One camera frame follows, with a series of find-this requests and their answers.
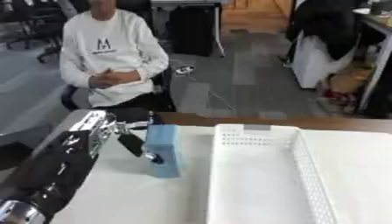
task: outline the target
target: black pants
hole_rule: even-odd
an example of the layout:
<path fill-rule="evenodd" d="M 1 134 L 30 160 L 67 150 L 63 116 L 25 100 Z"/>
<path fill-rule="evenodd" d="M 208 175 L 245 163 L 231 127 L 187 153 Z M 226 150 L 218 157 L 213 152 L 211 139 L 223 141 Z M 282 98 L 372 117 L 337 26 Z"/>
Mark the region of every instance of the black pants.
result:
<path fill-rule="evenodd" d="M 108 107 L 96 107 L 94 109 L 148 109 L 155 112 L 170 112 L 170 103 L 161 94 L 141 94 L 136 98 Z"/>

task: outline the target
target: man's hand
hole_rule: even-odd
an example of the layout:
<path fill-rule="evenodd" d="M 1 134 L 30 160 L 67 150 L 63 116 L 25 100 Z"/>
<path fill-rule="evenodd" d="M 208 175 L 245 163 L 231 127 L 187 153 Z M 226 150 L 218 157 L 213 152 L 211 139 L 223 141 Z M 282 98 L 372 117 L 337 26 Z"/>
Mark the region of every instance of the man's hand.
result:
<path fill-rule="evenodd" d="M 129 73 L 115 73 L 111 69 L 90 78 L 91 88 L 109 88 L 115 85 L 140 81 L 138 71 Z"/>
<path fill-rule="evenodd" d="M 105 74 L 108 81 L 114 85 L 130 83 L 134 81 L 140 81 L 140 75 L 138 71 L 132 71 L 128 73 L 107 73 Z"/>
<path fill-rule="evenodd" d="M 108 75 L 112 73 L 113 71 L 111 69 L 108 69 L 103 73 L 91 76 L 88 81 L 88 85 L 91 88 L 110 88 L 115 85 L 112 81 L 108 79 Z"/>

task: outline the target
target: white tray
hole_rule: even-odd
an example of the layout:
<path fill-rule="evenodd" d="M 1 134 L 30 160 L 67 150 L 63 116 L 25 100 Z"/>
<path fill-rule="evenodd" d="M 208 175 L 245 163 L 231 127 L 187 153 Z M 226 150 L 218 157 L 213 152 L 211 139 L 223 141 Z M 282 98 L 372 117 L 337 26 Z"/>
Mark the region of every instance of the white tray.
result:
<path fill-rule="evenodd" d="M 335 224 L 300 129 L 216 127 L 209 224 Z"/>

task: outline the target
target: blue foam block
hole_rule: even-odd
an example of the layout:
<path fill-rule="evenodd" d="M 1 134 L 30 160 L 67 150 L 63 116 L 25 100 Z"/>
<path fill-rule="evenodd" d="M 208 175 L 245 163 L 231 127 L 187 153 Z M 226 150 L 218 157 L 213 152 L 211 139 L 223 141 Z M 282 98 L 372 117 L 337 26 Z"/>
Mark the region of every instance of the blue foam block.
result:
<path fill-rule="evenodd" d="M 180 176 L 180 155 L 177 146 L 177 125 L 150 125 L 144 147 L 147 151 L 159 155 L 164 162 L 152 165 L 152 173 L 161 179 Z"/>

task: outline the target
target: man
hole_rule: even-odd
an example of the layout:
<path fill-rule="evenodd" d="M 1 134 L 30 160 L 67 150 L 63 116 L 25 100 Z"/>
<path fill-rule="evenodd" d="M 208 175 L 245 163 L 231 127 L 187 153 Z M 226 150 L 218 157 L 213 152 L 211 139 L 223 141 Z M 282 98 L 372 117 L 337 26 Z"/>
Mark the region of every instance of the man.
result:
<path fill-rule="evenodd" d="M 95 108 L 160 110 L 151 78 L 168 67 L 168 57 L 142 18 L 118 10 L 116 0 L 88 0 L 91 9 L 64 28 L 63 80 L 90 88 Z"/>

